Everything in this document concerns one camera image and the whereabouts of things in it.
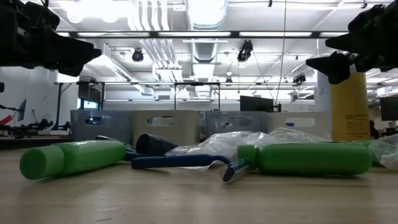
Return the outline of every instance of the air duct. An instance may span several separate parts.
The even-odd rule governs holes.
[[[228,0],[185,0],[190,30],[222,30]],[[192,52],[200,63],[210,63],[216,57],[218,44],[194,43]]]

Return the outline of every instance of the wooden table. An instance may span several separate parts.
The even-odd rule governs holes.
[[[132,170],[129,164],[30,181],[21,150],[0,151],[0,223],[398,223],[398,174],[356,179]]]

